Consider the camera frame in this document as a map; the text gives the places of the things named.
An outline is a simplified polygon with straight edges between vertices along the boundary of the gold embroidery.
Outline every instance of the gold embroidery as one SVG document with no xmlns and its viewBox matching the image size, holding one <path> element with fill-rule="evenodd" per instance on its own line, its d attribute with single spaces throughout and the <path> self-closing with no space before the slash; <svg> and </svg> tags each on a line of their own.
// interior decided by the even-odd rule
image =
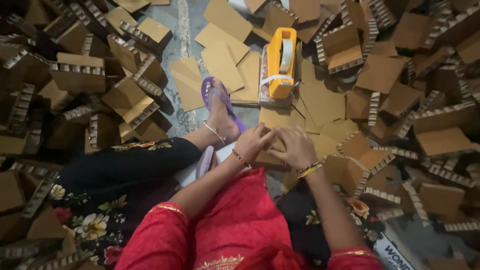
<svg viewBox="0 0 480 270">
<path fill-rule="evenodd" d="M 338 256 L 343 256 L 343 255 L 367 255 L 367 256 L 375 257 L 370 251 L 357 250 L 357 251 L 347 251 L 347 252 L 342 252 L 342 253 L 336 253 L 336 254 L 333 254 L 330 257 L 330 259 L 338 257 Z"/>
<path fill-rule="evenodd" d="M 213 260 L 209 263 L 204 262 L 197 270 L 233 270 L 242 260 L 243 257 L 240 254 L 238 257 L 225 258 L 222 256 L 218 260 Z"/>
<path fill-rule="evenodd" d="M 188 221 L 187 216 L 185 216 L 185 214 L 182 211 L 180 211 L 178 208 L 176 208 L 175 206 L 172 206 L 172 205 L 157 205 L 157 206 L 154 206 L 148 213 L 153 212 L 157 208 L 164 208 L 164 209 L 168 209 L 168 210 L 178 212 Z"/>
</svg>

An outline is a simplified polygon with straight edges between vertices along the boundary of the woman's right hand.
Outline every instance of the woman's right hand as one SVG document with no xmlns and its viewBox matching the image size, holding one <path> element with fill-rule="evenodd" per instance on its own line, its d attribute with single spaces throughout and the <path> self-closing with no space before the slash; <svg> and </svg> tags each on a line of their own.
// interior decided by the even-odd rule
<svg viewBox="0 0 480 270">
<path fill-rule="evenodd" d="M 299 127 L 276 128 L 276 135 L 284 142 L 287 151 L 270 149 L 267 151 L 268 154 L 286 162 L 294 169 L 305 168 L 318 160 L 312 140 Z"/>
</svg>

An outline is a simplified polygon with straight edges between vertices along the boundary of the woman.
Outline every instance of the woman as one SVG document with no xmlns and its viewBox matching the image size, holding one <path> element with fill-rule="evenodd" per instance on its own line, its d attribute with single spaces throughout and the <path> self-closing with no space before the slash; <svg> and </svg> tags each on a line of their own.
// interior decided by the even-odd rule
<svg viewBox="0 0 480 270">
<path fill-rule="evenodd" d="M 213 84 L 222 87 L 219 80 Z M 180 188 L 173 174 L 199 160 L 208 146 L 219 149 L 238 139 L 227 106 L 216 95 L 210 102 L 208 120 L 191 133 L 104 149 L 62 170 L 50 202 L 93 262 L 113 266 L 145 214 Z"/>
<path fill-rule="evenodd" d="M 264 169 L 239 174 L 275 136 L 287 150 L 268 153 L 298 169 L 312 190 L 332 250 L 328 269 L 383 269 L 327 180 L 307 135 L 301 129 L 267 131 L 258 124 L 240 136 L 226 160 L 148 212 L 116 270 L 307 269 L 268 195 Z"/>
</svg>

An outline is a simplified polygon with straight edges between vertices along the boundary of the tape roll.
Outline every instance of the tape roll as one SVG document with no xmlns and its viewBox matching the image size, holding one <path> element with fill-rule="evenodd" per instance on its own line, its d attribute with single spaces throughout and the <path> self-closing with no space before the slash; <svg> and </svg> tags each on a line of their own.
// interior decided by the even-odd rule
<svg viewBox="0 0 480 270">
<path fill-rule="evenodd" d="M 280 74 L 287 74 L 290 64 L 293 61 L 293 41 L 291 39 L 282 39 L 283 53 L 282 60 L 280 61 Z"/>
</svg>

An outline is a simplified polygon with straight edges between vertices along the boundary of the hand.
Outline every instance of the hand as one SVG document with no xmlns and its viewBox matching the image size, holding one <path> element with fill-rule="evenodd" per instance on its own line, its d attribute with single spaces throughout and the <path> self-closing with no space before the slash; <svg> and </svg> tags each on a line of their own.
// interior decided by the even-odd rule
<svg viewBox="0 0 480 270">
<path fill-rule="evenodd" d="M 294 169 L 305 168 L 318 160 L 312 140 L 301 128 L 277 128 L 276 131 L 287 151 L 270 149 L 267 151 L 268 154 L 286 162 Z"/>
<path fill-rule="evenodd" d="M 260 150 L 275 136 L 275 131 L 268 129 L 263 123 L 259 123 L 240 135 L 234 149 L 246 163 L 251 164 L 257 158 Z"/>
</svg>

